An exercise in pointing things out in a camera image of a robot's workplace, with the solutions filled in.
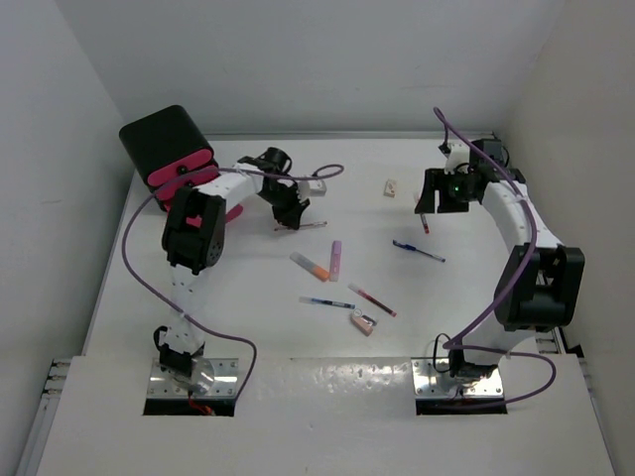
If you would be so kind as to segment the red gel pen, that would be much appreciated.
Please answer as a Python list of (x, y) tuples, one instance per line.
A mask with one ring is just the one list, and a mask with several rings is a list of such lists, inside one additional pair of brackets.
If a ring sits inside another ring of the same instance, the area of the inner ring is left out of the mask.
[(429, 226), (428, 219), (427, 219), (426, 215), (425, 214), (421, 214), (420, 215), (420, 219), (421, 219), (422, 226), (423, 226), (423, 229), (424, 229), (425, 233), (426, 234), (430, 234), (431, 230), (430, 230), (430, 226)]

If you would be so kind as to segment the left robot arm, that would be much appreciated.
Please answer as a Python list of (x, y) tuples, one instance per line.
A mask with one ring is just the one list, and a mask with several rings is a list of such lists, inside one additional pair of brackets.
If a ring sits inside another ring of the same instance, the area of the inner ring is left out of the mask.
[(195, 278), (218, 262), (227, 213), (246, 198), (261, 197), (272, 206), (279, 225), (300, 228), (310, 205), (310, 187), (307, 178), (290, 176), (292, 163), (284, 151), (269, 148), (259, 157), (240, 159), (224, 173), (214, 165), (197, 169), (181, 164), (176, 175), (160, 185), (157, 194), (166, 189), (169, 195), (162, 246), (173, 276), (183, 279), (181, 291), (189, 292)]

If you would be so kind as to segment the blue capped pen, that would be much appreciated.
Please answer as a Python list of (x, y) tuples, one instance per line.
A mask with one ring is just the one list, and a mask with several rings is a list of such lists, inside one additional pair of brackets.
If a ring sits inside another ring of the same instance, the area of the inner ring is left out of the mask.
[(437, 254), (426, 252), (426, 251), (424, 251), (422, 249), (419, 249), (416, 246), (413, 246), (411, 244), (401, 243), (401, 242), (398, 242), (397, 240), (392, 240), (392, 244), (393, 244), (393, 246), (395, 246), (397, 248), (400, 248), (402, 250), (421, 254), (421, 255), (423, 255), (423, 256), (425, 256), (427, 258), (433, 259), (433, 260), (441, 262), (441, 263), (445, 263), (446, 262), (446, 258), (441, 257), (441, 256), (439, 256)]

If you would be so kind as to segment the clear red ink pen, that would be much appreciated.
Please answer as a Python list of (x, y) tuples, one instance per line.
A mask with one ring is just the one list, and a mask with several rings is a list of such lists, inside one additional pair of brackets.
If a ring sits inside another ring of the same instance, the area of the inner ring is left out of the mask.
[(397, 315), (397, 312), (395, 310), (393, 310), (391, 307), (389, 307), (388, 305), (386, 305), (385, 303), (383, 303), (382, 301), (380, 301), (376, 297), (372, 296), (370, 293), (368, 293), (367, 291), (365, 291), (361, 287), (355, 285), (354, 283), (350, 283), (347, 287), (351, 291), (356, 293), (358, 296), (366, 299), (368, 302), (370, 302), (373, 305), (377, 306), (378, 308), (382, 309), (384, 312), (386, 312), (390, 316), (395, 317)]

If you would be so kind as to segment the dark blue pen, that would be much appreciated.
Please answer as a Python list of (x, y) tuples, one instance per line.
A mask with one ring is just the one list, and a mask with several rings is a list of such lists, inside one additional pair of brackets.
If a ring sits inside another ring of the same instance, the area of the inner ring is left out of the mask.
[(325, 305), (344, 309), (356, 309), (356, 305), (349, 302), (343, 302), (332, 299), (323, 299), (317, 297), (299, 297), (299, 302), (314, 305)]

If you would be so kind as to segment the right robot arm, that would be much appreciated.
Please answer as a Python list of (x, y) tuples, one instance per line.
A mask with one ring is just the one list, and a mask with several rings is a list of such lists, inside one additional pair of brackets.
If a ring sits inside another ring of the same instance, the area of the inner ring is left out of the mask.
[(425, 171), (416, 213), (462, 213), (478, 203), (509, 251), (483, 318), (448, 342), (450, 376), (473, 381), (490, 376), (533, 333), (571, 323), (585, 258), (541, 218), (522, 173), (506, 167), (500, 141), (444, 141), (440, 151), (445, 164)]

